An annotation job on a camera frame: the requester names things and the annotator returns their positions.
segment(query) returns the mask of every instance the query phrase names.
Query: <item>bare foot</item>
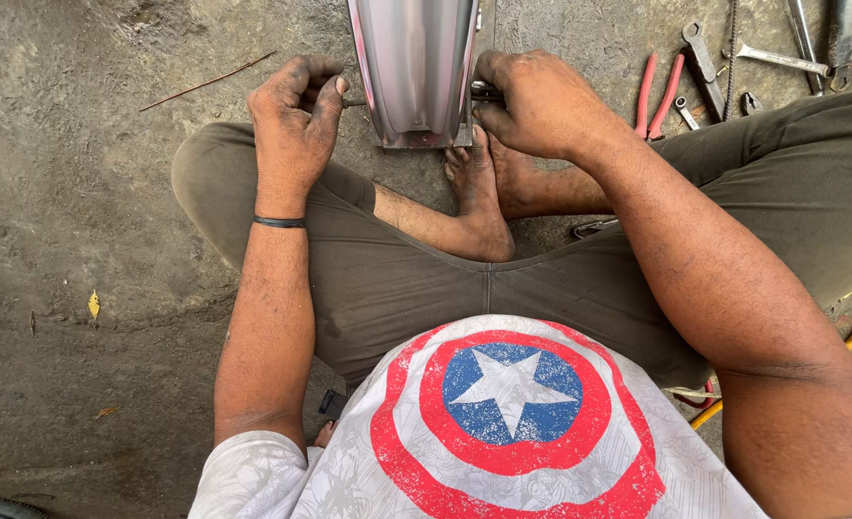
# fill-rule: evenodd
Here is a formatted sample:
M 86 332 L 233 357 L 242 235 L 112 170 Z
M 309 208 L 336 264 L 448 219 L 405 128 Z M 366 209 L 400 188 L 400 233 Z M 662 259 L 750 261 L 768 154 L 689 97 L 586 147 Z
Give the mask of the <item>bare foot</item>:
M 495 135 L 488 135 L 489 154 L 496 168 L 500 212 L 507 221 L 526 218 L 534 213 L 530 194 L 533 180 L 544 172 L 535 168 L 535 158 L 531 155 L 506 148 Z
M 489 135 L 500 212 L 506 221 L 556 214 L 612 214 L 611 203 L 589 174 L 576 166 L 535 167 L 535 159 Z
M 326 422 L 326 425 L 324 425 L 323 429 L 320 430 L 320 434 L 317 435 L 317 439 L 313 441 L 313 446 L 326 449 L 326 446 L 330 443 L 330 438 L 333 437 L 333 432 L 336 431 L 336 426 L 338 425 L 339 420 L 330 420 L 329 422 Z
M 445 149 L 445 176 L 458 196 L 457 221 L 468 234 L 469 259 L 501 263 L 509 261 L 515 243 L 509 226 L 500 212 L 497 200 L 497 180 L 489 141 L 483 128 L 474 125 L 474 145 Z

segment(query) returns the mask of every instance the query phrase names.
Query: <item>graphic t-shirt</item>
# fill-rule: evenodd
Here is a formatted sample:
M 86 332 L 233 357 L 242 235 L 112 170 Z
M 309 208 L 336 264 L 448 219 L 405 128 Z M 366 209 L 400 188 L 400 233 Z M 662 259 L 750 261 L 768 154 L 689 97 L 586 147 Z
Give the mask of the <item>graphic t-shirt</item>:
M 328 447 L 239 434 L 190 519 L 765 517 L 636 364 L 565 326 L 487 315 L 394 348 Z

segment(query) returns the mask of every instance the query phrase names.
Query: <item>red-handled pliers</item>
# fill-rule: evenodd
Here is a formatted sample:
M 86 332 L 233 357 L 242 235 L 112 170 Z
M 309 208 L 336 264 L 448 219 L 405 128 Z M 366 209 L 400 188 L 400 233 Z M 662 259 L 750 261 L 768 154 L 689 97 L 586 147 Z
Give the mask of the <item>red-handled pliers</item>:
M 669 84 L 666 87 L 663 102 L 660 103 L 659 110 L 656 111 L 654 120 L 650 123 L 650 129 L 647 129 L 650 85 L 654 81 L 654 72 L 656 71 L 656 61 L 658 59 L 658 53 L 650 54 L 650 59 L 647 60 L 647 68 L 643 72 L 643 81 L 641 81 L 641 95 L 637 98 L 637 127 L 634 131 L 647 142 L 653 142 L 663 135 L 660 127 L 663 125 L 663 119 L 666 118 L 666 114 L 669 113 L 672 101 L 676 98 L 676 88 L 679 87 L 679 76 L 682 75 L 682 65 L 685 64 L 685 56 L 682 54 L 677 55 L 675 63 L 672 64 L 672 73 L 669 75 Z

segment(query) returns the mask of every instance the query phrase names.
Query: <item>shirt sleeve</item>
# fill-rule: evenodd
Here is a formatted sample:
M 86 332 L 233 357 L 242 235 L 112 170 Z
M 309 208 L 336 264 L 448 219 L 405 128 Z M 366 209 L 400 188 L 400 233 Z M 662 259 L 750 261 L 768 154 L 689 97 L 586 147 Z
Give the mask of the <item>shirt sleeve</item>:
M 287 517 L 309 472 L 304 454 L 285 436 L 271 431 L 237 434 L 208 456 L 189 518 Z

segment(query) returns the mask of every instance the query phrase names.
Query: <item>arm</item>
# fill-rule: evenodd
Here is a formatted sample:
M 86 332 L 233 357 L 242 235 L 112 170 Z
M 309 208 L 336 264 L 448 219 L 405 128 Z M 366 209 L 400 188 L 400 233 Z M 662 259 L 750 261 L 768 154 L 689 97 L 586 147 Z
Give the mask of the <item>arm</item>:
M 347 86 L 342 70 L 322 56 L 298 56 L 249 95 L 258 216 L 304 217 L 310 187 L 333 153 Z M 214 444 L 275 431 L 304 449 L 301 407 L 313 348 L 307 233 L 254 223 L 214 382 Z
M 852 516 L 852 355 L 797 277 L 570 65 L 491 52 L 478 70 L 508 106 L 479 107 L 484 127 L 602 186 L 663 312 L 717 371 L 725 454 L 742 485 L 774 516 Z

